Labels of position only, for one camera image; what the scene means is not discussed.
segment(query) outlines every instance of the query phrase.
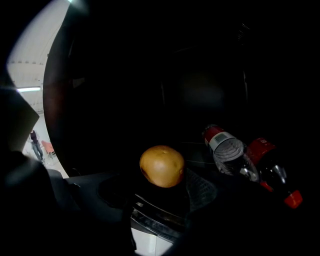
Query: person's pants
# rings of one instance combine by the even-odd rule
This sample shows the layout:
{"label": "person's pants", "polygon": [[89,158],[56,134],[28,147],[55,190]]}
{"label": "person's pants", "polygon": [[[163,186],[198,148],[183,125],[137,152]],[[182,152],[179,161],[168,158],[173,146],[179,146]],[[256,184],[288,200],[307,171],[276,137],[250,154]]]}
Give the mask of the person's pants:
{"label": "person's pants", "polygon": [[31,143],[32,144],[32,149],[36,155],[36,157],[39,159],[39,161],[42,161],[42,156],[43,156],[43,153],[42,153],[42,150],[40,148],[40,144],[39,142],[38,143]]}

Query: light fixture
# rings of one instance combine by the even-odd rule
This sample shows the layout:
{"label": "light fixture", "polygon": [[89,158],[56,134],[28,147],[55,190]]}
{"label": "light fixture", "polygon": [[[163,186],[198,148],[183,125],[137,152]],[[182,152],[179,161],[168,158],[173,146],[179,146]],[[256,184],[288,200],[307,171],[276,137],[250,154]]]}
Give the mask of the light fixture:
{"label": "light fixture", "polygon": [[24,88],[17,88],[16,89],[18,92],[20,93],[24,93],[24,92],[34,92],[34,91],[40,91],[41,87],[24,87]]}

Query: round fruit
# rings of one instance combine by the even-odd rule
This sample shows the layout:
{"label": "round fruit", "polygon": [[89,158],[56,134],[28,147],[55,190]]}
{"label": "round fruit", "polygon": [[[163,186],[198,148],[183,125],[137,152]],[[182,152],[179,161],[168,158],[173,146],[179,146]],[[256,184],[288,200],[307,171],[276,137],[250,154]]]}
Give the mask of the round fruit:
{"label": "round fruit", "polygon": [[140,158],[140,169],[149,182],[170,188],[183,178],[185,161],[182,155],[165,145],[147,149]]}

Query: soda bottle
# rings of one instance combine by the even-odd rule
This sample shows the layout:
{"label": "soda bottle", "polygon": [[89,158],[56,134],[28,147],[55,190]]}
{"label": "soda bottle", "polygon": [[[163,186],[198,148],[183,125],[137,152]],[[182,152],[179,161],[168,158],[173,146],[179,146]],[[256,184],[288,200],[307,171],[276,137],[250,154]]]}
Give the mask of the soda bottle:
{"label": "soda bottle", "polygon": [[287,177],[280,153],[264,138],[255,139],[249,146],[249,157],[260,172],[260,184],[276,193],[291,208],[297,208],[303,198]]}
{"label": "soda bottle", "polygon": [[208,125],[202,133],[204,142],[213,155],[221,173],[243,174],[253,182],[260,182],[260,175],[247,154],[246,145],[216,124]]}

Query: person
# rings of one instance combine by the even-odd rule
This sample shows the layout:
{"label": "person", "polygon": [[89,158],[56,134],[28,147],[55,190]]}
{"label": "person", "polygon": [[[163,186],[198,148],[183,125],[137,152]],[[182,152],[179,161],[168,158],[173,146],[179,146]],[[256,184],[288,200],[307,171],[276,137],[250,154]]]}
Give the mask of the person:
{"label": "person", "polygon": [[38,133],[35,130],[32,130],[28,141],[31,143],[32,149],[33,149],[36,157],[39,159],[39,161],[43,162],[44,161],[43,152],[40,148],[40,144],[39,144],[38,139],[39,139]]}

